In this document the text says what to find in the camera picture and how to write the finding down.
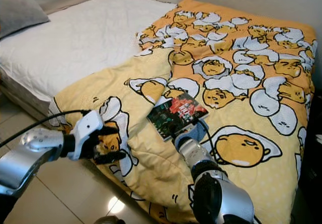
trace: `wire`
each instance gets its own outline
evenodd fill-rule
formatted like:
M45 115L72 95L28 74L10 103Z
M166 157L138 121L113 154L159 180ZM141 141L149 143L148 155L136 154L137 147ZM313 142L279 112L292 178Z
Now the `wire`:
M12 135L11 137L7 138L5 141L1 142L0 143L0 147L3 147L5 146L8 142L14 140L16 137L20 136L21 134L29 131L30 129L52 119L52 118L55 118L55 117L59 117L59 116L62 116L62 115L67 115L67 114L70 114L70 113L76 113L76 112L80 112L81 114L85 115L87 113L90 112L90 110L72 110L72 111L66 111L66 112L60 112L60 113L57 113L57 114L54 114L52 116L49 116L49 117L46 117L38 122L35 122L34 124L31 124L30 126L22 129L21 131L17 132L16 134Z
M202 127L204 128L204 130L205 130L205 131L206 131L206 133L207 133L208 139L209 139L209 141L210 141L210 146L211 146L210 154L211 154L211 152L212 152L213 157L215 158L215 148L214 148L214 145L213 145L213 142L212 142L212 138L211 138L211 136L210 136L210 133L209 133L209 131L208 131L208 128L207 128L207 126L206 126L202 121L200 121L199 119L198 119L198 122L202 125Z

